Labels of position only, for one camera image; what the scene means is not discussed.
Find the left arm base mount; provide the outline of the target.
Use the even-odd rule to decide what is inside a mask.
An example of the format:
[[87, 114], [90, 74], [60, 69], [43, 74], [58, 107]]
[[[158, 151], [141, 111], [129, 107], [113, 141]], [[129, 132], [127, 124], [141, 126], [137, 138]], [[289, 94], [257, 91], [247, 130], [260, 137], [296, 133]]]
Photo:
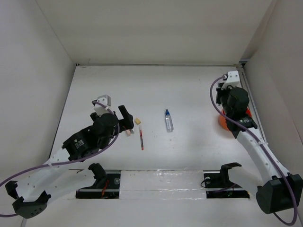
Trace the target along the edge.
[[92, 186], [84, 187], [76, 191], [76, 199], [119, 199], [121, 171], [106, 171], [100, 164], [89, 166], [94, 174], [95, 182]]

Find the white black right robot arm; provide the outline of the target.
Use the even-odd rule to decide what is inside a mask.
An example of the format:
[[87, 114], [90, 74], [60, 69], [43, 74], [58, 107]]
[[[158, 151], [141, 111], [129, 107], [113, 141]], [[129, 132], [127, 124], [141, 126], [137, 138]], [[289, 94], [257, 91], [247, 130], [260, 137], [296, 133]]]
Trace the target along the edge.
[[263, 140], [257, 124], [247, 114], [250, 102], [248, 92], [236, 84], [221, 82], [216, 88], [214, 106], [221, 105], [219, 111], [234, 138], [245, 148], [254, 162], [260, 177], [252, 175], [240, 163], [225, 164], [221, 168], [219, 181], [224, 186], [237, 184], [252, 193], [260, 209], [266, 214], [293, 209], [298, 206], [303, 191], [303, 179], [299, 174], [291, 174], [284, 167], [267, 143]]

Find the dark red pen refill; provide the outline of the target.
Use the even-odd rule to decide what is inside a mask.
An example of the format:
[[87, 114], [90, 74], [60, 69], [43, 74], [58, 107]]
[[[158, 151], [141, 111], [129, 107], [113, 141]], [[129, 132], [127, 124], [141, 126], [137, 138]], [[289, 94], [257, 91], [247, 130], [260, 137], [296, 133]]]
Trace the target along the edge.
[[140, 134], [141, 150], [144, 150], [143, 131], [142, 131], [142, 126], [141, 125], [139, 125], [139, 134]]

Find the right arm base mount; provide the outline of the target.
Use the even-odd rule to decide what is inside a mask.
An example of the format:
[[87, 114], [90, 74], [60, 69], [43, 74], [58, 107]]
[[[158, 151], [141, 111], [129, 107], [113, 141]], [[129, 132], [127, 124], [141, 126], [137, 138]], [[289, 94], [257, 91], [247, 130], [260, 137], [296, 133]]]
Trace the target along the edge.
[[239, 163], [224, 164], [220, 170], [205, 171], [200, 186], [206, 189], [207, 199], [249, 199], [249, 193], [229, 179], [228, 171], [241, 167]]

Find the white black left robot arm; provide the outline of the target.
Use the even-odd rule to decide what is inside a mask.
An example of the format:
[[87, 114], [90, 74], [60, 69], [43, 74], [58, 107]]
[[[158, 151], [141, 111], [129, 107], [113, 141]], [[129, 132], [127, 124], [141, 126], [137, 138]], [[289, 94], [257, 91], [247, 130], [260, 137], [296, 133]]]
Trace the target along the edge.
[[14, 213], [8, 214], [8, 218], [33, 218], [51, 202], [81, 188], [106, 191], [110, 180], [101, 164], [92, 163], [84, 168], [77, 165], [109, 149], [120, 133], [134, 127], [134, 122], [124, 105], [118, 107], [122, 119], [104, 104], [94, 101], [93, 105], [92, 125], [71, 135], [44, 164], [23, 170], [1, 183], [14, 199]]

